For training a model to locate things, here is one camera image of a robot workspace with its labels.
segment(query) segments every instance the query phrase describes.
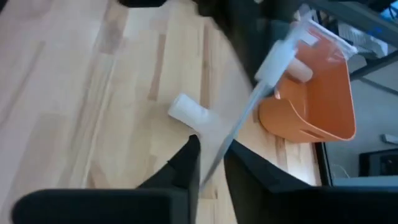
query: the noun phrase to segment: black frame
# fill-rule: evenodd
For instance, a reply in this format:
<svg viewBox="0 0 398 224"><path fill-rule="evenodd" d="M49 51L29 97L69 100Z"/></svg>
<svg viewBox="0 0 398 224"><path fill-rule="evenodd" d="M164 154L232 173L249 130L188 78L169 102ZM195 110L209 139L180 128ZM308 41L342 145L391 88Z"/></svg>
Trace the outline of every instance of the black frame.
<svg viewBox="0 0 398 224"><path fill-rule="evenodd" d="M367 61L368 64L366 66L351 72L349 75L349 79L351 81L360 79L360 78L366 76L367 74L377 71L380 68L390 65L396 61L398 61L398 50L396 50L395 52L393 52L383 58L371 60L369 62Z"/></svg>
<svg viewBox="0 0 398 224"><path fill-rule="evenodd" d="M331 178L328 154L326 152L326 144L324 142L316 142L314 143L314 147L318 161L321 183L325 186L332 186L333 179Z"/></svg>

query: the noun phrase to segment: black plastic part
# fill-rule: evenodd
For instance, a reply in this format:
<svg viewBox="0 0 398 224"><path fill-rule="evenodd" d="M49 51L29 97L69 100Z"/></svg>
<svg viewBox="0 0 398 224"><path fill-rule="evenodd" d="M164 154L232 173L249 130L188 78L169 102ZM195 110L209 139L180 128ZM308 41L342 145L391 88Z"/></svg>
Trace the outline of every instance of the black plastic part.
<svg viewBox="0 0 398 224"><path fill-rule="evenodd" d="M311 187L234 141L224 166L238 223L396 223L397 187Z"/></svg>
<svg viewBox="0 0 398 224"><path fill-rule="evenodd" d="M4 6L6 5L8 0L0 0L0 12L2 11L2 9L4 8Z"/></svg>
<svg viewBox="0 0 398 224"><path fill-rule="evenodd" d="M277 193L310 186L272 165L237 141L224 158L229 192L238 223L280 223Z"/></svg>
<svg viewBox="0 0 398 224"><path fill-rule="evenodd" d="M134 190L54 189L22 197L14 224L195 223L200 142L189 141L158 173Z"/></svg>
<svg viewBox="0 0 398 224"><path fill-rule="evenodd" d="M364 78L364 77L359 78L358 80L363 82L363 83L365 83L365 84L367 84L367 85L369 85L369 86L371 86L371 87L373 87L373 88L376 88L376 89L384 91L386 93L398 96L398 91L393 89L393 88L389 88L389 87L387 87L385 85L379 84L377 82L374 82L374 81L372 81L370 79L367 79L367 78Z"/></svg>
<svg viewBox="0 0 398 224"><path fill-rule="evenodd" d="M167 0L118 0L120 4L126 7L160 7Z"/></svg>
<svg viewBox="0 0 398 224"><path fill-rule="evenodd" d="M368 7L376 12L382 12L387 9L392 3L396 0L368 0L370 3L367 3Z"/></svg>
<svg viewBox="0 0 398 224"><path fill-rule="evenodd" d="M398 149L365 152L359 155L359 176L398 175Z"/></svg>

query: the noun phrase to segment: wooden tabletop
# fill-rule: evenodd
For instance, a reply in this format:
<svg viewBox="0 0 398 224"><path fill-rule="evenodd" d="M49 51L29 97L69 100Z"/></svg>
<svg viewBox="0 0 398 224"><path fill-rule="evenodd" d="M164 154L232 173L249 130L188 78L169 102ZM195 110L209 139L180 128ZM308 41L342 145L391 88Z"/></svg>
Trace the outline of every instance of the wooden tabletop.
<svg viewBox="0 0 398 224"><path fill-rule="evenodd" d="M13 0L0 14L0 223L44 188L131 189L194 133L167 115L181 92L211 107L234 55L189 0L127 9L113 0ZM318 184L309 144L251 116L238 141ZM198 223L234 223L219 166Z"/></svg>

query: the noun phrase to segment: wood grain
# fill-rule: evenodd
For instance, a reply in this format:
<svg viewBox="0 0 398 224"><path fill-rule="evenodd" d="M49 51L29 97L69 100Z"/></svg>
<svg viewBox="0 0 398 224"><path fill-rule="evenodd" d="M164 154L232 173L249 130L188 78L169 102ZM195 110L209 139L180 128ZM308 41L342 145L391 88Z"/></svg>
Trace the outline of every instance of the wood grain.
<svg viewBox="0 0 398 224"><path fill-rule="evenodd" d="M239 74L226 38L194 3L127 9L113 0L9 1L0 14L0 223L29 192L131 189L157 172L194 131L167 110L181 92L216 106ZM309 144L261 127L254 112L238 141L309 184ZM198 223L236 223L219 166Z"/></svg>

